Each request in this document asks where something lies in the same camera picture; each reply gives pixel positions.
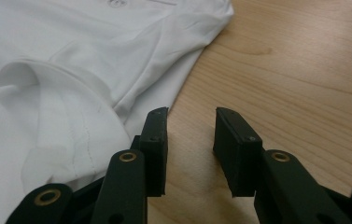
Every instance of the wood grain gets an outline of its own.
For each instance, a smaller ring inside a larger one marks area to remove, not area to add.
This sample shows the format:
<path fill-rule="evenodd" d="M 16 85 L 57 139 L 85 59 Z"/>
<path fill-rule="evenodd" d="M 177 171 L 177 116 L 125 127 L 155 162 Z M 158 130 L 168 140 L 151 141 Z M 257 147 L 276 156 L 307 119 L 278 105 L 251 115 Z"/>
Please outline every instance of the wood grain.
<path fill-rule="evenodd" d="M 352 0 L 233 7 L 171 110 L 166 195 L 149 199 L 149 223 L 258 223 L 212 153 L 217 106 L 238 111 L 266 149 L 294 154 L 320 184 L 352 190 Z"/>

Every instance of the white fabric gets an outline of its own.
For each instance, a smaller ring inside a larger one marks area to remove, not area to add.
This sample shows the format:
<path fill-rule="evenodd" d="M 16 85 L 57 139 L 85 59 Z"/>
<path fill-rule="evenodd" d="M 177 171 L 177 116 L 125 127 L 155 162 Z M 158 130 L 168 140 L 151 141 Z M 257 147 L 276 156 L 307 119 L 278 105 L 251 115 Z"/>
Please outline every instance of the white fabric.
<path fill-rule="evenodd" d="M 0 1 L 0 223 L 32 189 L 102 174 L 231 15 L 229 0 Z"/>

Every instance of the wooden surface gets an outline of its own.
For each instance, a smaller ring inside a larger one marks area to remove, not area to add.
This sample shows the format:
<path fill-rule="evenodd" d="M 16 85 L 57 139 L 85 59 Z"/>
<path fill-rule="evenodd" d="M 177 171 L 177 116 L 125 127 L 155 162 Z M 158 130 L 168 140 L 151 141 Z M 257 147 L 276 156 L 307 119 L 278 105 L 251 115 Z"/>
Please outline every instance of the wooden surface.
<path fill-rule="evenodd" d="M 233 0 L 168 119 L 166 195 L 149 223 L 258 223 L 232 198 L 212 146 L 215 109 L 239 112 L 266 149 L 299 158 L 322 185 L 352 190 L 352 0 Z"/>

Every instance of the brass grommet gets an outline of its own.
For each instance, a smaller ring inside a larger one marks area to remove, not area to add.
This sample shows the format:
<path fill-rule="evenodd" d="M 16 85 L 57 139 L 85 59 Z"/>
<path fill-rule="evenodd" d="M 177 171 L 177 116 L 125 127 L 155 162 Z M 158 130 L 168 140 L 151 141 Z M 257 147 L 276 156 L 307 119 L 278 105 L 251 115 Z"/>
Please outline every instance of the brass grommet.
<path fill-rule="evenodd" d="M 272 153 L 272 158 L 277 160 L 277 161 L 289 161 L 289 155 L 283 152 L 274 152 Z"/>
<path fill-rule="evenodd" d="M 40 192 L 38 195 L 36 195 L 34 199 L 34 203 L 37 206 L 46 206 L 56 202 L 61 195 L 62 195 L 62 192 L 59 191 L 58 189 L 47 189 Z"/>
<path fill-rule="evenodd" d="M 120 155 L 121 161 L 134 161 L 135 158 L 137 158 L 137 155 L 135 155 L 133 152 L 125 152 Z"/>

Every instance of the white shirt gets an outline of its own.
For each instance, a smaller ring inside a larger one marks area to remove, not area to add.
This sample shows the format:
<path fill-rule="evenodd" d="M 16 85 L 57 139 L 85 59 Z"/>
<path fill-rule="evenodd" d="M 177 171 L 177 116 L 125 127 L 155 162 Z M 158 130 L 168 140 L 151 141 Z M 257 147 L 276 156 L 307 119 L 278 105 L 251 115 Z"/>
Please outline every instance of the white shirt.
<path fill-rule="evenodd" d="M 0 1 L 0 223 L 32 189 L 102 175 L 231 15 L 229 0 Z"/>

